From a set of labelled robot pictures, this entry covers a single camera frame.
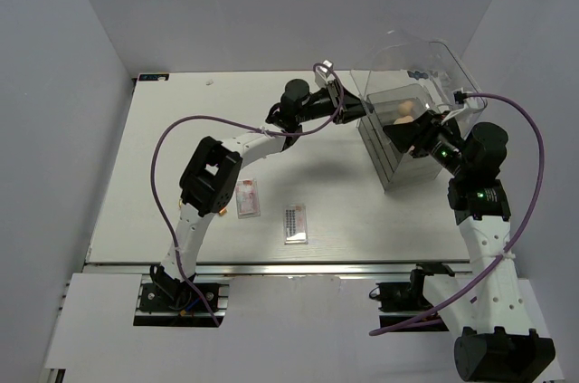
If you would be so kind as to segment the clear acrylic organizer with lid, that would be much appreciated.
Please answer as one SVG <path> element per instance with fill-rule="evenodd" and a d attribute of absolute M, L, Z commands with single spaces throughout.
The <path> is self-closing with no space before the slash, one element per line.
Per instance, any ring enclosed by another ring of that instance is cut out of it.
<path fill-rule="evenodd" d="M 361 100 L 370 110 L 358 132 L 386 192 L 435 179 L 441 165 L 397 150 L 383 126 L 418 119 L 427 110 L 459 107 L 453 93 L 479 91 L 470 71 L 443 40 L 422 39 L 394 29 L 382 35 L 350 71 Z"/>

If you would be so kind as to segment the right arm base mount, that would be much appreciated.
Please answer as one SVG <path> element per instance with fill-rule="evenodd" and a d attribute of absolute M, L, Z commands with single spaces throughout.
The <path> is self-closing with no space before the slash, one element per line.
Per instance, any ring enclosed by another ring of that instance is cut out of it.
<path fill-rule="evenodd" d="M 395 325 L 411 319 L 432 305 L 422 295 L 424 280 L 428 276 L 448 275 L 455 277 L 454 271 L 444 263 L 418 263 L 411 270 L 408 281 L 380 282 L 368 293 L 371 301 L 379 303 L 380 328 Z"/>

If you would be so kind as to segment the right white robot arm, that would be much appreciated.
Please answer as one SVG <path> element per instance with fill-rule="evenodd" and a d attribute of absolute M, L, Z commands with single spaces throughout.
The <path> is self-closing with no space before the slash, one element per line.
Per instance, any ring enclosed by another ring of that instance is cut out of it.
<path fill-rule="evenodd" d="M 453 337 L 465 382 L 533 382 L 555 359 L 555 344 L 538 334 L 519 289 L 510 245 L 510 207 L 498 179 L 508 134 L 475 124 L 467 136 L 454 118 L 432 110 L 383 132 L 412 157 L 429 156 L 451 173 L 448 201 L 467 247 L 473 279 L 460 286 L 445 270 L 408 287 L 410 302 L 439 316 Z"/>

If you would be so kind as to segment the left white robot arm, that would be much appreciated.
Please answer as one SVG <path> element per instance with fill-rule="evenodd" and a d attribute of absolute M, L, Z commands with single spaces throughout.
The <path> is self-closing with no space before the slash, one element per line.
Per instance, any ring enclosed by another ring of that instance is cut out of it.
<path fill-rule="evenodd" d="M 173 310 L 190 302 L 188 283 L 195 277 L 204 236 L 214 216 L 233 198 L 242 168 L 290 148 L 305 134 L 305 122 L 325 118 L 327 123 L 346 124 L 373 109 L 337 80 L 323 81 L 318 91 L 311 92 L 306 81 L 295 79 L 286 84 L 266 118 L 280 133 L 250 129 L 224 141 L 201 139 L 179 179 L 179 219 L 169 226 L 172 245 L 163 262 L 150 270 L 153 282 L 161 286 L 160 299 Z"/>

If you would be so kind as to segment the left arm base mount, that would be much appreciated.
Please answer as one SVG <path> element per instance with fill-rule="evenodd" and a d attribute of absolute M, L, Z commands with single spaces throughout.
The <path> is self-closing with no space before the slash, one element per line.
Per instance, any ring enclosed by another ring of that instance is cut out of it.
<path fill-rule="evenodd" d="M 142 278 L 133 318 L 135 327 L 216 329 L 224 319 L 228 298 L 227 282 L 172 278 L 158 264 L 149 266 Z"/>

